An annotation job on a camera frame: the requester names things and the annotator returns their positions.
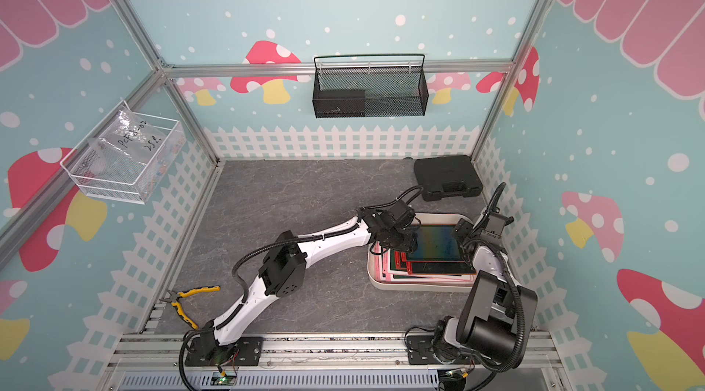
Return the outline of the white plastic storage box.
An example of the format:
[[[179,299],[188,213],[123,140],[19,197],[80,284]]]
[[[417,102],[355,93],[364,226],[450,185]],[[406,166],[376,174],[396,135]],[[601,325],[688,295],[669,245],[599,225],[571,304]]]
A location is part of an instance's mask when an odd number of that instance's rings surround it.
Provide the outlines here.
[[[372,284],[381,290],[469,292],[477,271],[461,258],[453,237],[455,226],[465,219],[460,214],[417,214],[412,253],[374,244],[367,260]]]

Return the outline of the red writing tablet top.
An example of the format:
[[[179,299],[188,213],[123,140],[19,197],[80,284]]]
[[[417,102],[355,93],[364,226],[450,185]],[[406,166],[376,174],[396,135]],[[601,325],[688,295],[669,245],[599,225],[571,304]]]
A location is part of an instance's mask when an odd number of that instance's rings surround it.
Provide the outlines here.
[[[406,254],[411,262],[461,261],[460,248],[453,237],[453,225],[426,225],[415,232],[416,250]]]

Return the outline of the red writing tablet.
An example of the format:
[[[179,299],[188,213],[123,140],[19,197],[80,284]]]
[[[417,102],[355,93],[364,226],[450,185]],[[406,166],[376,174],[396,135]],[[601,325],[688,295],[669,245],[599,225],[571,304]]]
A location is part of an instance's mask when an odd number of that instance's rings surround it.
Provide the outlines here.
[[[460,258],[458,251],[417,249],[391,253],[390,268],[408,275],[474,275],[477,271]]]
[[[416,250],[406,254],[411,262],[461,261],[460,248],[453,237],[453,225],[426,225],[415,232]]]

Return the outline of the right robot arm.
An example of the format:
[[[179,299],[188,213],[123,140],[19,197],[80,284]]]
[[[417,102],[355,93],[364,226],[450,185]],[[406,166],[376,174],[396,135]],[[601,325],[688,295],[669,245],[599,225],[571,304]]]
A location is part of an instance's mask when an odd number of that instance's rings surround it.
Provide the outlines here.
[[[437,324],[431,350],[439,362],[475,361],[504,373],[523,360],[538,295],[511,273],[501,235],[512,222],[512,217],[493,211],[474,226],[457,224],[462,257],[475,269],[476,278],[460,316]]]

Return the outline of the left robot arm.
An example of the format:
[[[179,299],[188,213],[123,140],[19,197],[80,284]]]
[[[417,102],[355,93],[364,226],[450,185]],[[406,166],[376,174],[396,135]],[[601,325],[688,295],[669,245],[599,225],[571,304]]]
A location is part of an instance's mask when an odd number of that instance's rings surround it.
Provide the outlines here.
[[[325,258],[356,247],[413,253],[420,216],[402,200],[378,207],[359,207],[350,220],[308,235],[283,233],[278,239],[240,258],[231,274],[242,295],[227,311],[185,334],[180,362],[187,354],[201,360],[221,359],[245,330],[275,301],[295,293],[306,271]]]

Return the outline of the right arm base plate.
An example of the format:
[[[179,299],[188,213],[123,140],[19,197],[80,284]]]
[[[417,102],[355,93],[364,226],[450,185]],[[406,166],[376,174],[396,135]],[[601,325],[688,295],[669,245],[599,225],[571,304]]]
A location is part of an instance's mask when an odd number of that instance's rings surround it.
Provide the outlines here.
[[[474,360],[453,352],[439,354],[433,345],[431,334],[411,334],[406,337],[408,363],[410,365],[471,365]]]

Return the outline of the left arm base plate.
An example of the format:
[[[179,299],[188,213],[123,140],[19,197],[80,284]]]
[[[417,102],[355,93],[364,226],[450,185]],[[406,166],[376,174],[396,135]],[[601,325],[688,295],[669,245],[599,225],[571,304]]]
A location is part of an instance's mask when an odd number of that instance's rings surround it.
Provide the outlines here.
[[[236,343],[217,345],[205,336],[189,343],[185,365],[196,366],[257,366],[263,352],[263,337],[242,337]]]

